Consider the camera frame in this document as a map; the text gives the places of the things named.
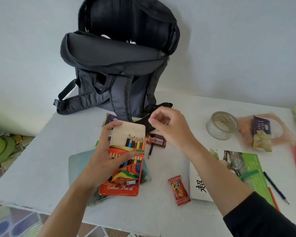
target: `hand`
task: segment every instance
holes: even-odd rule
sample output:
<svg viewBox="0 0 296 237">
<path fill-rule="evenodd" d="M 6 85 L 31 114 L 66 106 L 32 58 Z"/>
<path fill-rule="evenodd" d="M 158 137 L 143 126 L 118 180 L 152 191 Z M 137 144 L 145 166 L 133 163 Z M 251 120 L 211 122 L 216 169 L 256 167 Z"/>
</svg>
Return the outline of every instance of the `hand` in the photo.
<svg viewBox="0 0 296 237">
<path fill-rule="evenodd" d="M 184 115 L 178 110 L 161 106 L 151 114 L 148 121 L 167 141 L 182 152 L 197 142 Z"/>
<path fill-rule="evenodd" d="M 126 152 L 112 159 L 108 154 L 108 149 L 110 147 L 108 141 L 110 130 L 114 126 L 120 125 L 122 125 L 122 122 L 113 121 L 103 127 L 97 148 L 77 179 L 80 185 L 88 189 L 91 188 L 94 191 L 99 185 L 109 179 L 121 164 L 134 156 L 134 152 Z"/>
</svg>

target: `green pen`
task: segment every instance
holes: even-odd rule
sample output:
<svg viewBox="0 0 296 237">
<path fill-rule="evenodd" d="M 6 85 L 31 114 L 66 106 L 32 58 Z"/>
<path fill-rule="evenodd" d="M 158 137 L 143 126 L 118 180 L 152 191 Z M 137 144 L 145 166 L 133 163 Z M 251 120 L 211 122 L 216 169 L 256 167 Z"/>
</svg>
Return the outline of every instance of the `green pen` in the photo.
<svg viewBox="0 0 296 237">
<path fill-rule="evenodd" d="M 256 173 L 259 173 L 259 171 L 258 170 L 249 171 L 247 173 L 244 173 L 243 175 L 238 176 L 238 178 L 245 179 L 245 178 L 248 178 L 249 176 L 254 175 Z"/>
</svg>

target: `person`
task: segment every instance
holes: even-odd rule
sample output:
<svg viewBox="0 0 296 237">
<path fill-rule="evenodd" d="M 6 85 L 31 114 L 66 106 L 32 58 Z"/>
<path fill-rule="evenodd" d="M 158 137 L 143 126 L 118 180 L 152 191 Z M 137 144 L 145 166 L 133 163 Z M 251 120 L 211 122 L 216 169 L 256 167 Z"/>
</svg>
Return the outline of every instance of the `person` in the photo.
<svg viewBox="0 0 296 237">
<path fill-rule="evenodd" d="M 296 236 L 296 225 L 215 159 L 194 137 L 178 110 L 159 107 L 149 123 L 189 158 L 233 236 Z M 109 131 L 121 124 L 111 122 L 103 127 L 95 153 L 44 223 L 39 237 L 77 236 L 92 192 L 134 155 L 128 152 L 112 159 L 107 153 Z"/>
</svg>

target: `tape roll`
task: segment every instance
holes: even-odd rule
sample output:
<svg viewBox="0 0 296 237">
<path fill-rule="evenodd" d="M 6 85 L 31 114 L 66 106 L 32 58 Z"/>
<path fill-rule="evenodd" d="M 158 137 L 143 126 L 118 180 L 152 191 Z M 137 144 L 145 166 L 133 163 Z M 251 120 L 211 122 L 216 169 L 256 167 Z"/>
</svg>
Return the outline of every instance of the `tape roll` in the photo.
<svg viewBox="0 0 296 237">
<path fill-rule="evenodd" d="M 239 122 L 232 114 L 217 111 L 206 123 L 206 129 L 215 139 L 225 141 L 239 129 Z"/>
</svg>

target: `red candy wrapper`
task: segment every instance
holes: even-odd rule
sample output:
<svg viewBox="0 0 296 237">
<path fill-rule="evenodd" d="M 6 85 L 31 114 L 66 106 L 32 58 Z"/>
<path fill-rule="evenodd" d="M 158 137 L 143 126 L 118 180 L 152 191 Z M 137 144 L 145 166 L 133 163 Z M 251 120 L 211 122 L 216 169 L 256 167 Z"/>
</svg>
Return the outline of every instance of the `red candy wrapper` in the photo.
<svg viewBox="0 0 296 237">
<path fill-rule="evenodd" d="M 168 179 L 168 182 L 172 185 L 175 201 L 178 206 L 187 204 L 191 201 L 182 184 L 181 175 L 177 175 L 171 179 Z"/>
<path fill-rule="evenodd" d="M 154 144 L 154 145 L 166 147 L 167 141 L 163 137 L 163 135 L 158 135 L 158 134 L 155 134 L 155 133 L 148 133 L 146 135 L 146 138 L 147 138 L 147 143 L 148 144 Z"/>
</svg>

